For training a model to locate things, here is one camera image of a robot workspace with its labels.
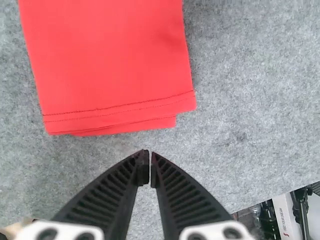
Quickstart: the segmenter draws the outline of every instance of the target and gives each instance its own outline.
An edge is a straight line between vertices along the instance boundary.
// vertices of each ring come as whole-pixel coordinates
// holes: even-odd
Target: folded red fabric
[[[49,134],[170,128],[196,108],[182,0],[18,3]]]

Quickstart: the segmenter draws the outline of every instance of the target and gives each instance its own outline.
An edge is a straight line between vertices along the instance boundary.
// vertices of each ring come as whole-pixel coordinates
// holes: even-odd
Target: stitched hem
[[[193,91],[161,100],[124,105],[95,111],[72,112],[43,116],[49,133],[72,132],[121,125],[128,121],[140,122],[174,116],[196,108]]]

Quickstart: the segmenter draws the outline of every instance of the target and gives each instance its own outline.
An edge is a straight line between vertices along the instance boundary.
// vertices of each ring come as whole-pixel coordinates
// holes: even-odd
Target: white box
[[[272,198],[281,240],[303,240],[300,225],[296,223],[290,193]]]

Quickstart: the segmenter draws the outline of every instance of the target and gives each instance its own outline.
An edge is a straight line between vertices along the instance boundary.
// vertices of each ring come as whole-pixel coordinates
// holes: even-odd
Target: ribbed rubber pad
[[[232,219],[196,180],[154,152],[151,159],[151,187],[156,188],[166,240],[178,240],[185,227]]]
[[[149,152],[136,152],[92,181],[52,220],[97,226],[106,240],[125,240],[137,189],[149,183],[149,167]]]
[[[317,194],[320,196],[320,181],[315,182],[314,184],[311,185],[312,191],[314,194]]]

